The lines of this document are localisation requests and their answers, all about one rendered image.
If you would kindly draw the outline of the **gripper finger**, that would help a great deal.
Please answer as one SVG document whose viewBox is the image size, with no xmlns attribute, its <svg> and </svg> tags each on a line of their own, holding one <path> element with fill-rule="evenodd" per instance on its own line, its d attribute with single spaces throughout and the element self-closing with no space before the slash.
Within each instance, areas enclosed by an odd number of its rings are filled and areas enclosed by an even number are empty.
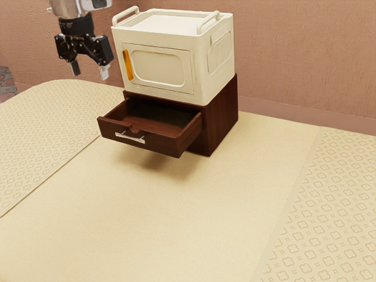
<svg viewBox="0 0 376 282">
<path fill-rule="evenodd" d="M 56 50 L 60 59 L 64 59 L 67 65 L 71 68 L 73 76 L 80 75 L 80 69 L 76 60 L 82 44 L 74 41 L 70 36 L 62 33 L 55 35 Z"/>
<path fill-rule="evenodd" d="M 83 50 L 88 57 L 97 63 L 101 80 L 107 80 L 109 78 L 110 63 L 114 59 L 108 37 L 106 35 L 93 37 L 85 34 Z"/>
</svg>

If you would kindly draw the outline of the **cream box with lid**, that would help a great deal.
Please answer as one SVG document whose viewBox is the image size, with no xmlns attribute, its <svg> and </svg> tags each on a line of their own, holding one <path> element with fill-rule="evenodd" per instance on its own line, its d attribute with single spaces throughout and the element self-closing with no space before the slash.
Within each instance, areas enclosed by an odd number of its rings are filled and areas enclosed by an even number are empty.
<svg viewBox="0 0 376 282">
<path fill-rule="evenodd" d="M 128 92 L 205 106 L 235 76 L 231 13 L 133 6 L 111 30 Z"/>
</svg>

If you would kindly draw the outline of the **dark brown open drawer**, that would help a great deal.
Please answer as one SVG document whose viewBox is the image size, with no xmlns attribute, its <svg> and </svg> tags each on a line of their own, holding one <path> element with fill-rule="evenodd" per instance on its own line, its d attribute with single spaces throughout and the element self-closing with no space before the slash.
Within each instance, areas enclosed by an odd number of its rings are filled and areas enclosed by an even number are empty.
<svg viewBox="0 0 376 282">
<path fill-rule="evenodd" d="M 104 138 L 179 158 L 203 131 L 198 110 L 128 96 L 97 118 Z"/>
</svg>

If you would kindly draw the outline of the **dark brown wooden cabinet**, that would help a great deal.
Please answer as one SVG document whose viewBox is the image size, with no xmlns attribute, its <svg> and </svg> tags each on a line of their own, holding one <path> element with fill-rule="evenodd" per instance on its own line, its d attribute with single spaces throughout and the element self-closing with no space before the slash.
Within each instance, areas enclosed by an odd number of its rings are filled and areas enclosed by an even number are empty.
<svg viewBox="0 0 376 282">
<path fill-rule="evenodd" d="M 186 149 L 198 155 L 211 156 L 221 141 L 238 121 L 237 75 L 206 106 L 154 98 L 142 94 L 124 91 L 124 97 L 132 96 L 165 103 L 174 109 L 194 109 L 200 111 L 203 118 L 203 131 Z"/>
</svg>

